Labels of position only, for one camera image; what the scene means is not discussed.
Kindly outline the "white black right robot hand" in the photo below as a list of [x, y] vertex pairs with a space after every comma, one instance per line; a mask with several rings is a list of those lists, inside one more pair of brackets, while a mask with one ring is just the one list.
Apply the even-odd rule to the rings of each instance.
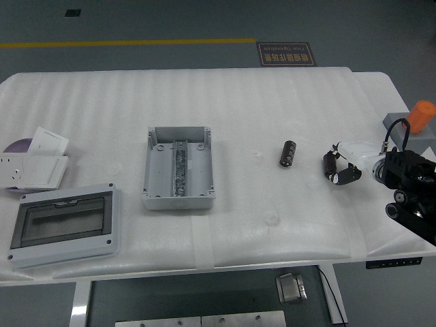
[[382, 183], [386, 154], [370, 142], [339, 142], [323, 156], [324, 176], [335, 185], [347, 185], [366, 172]]

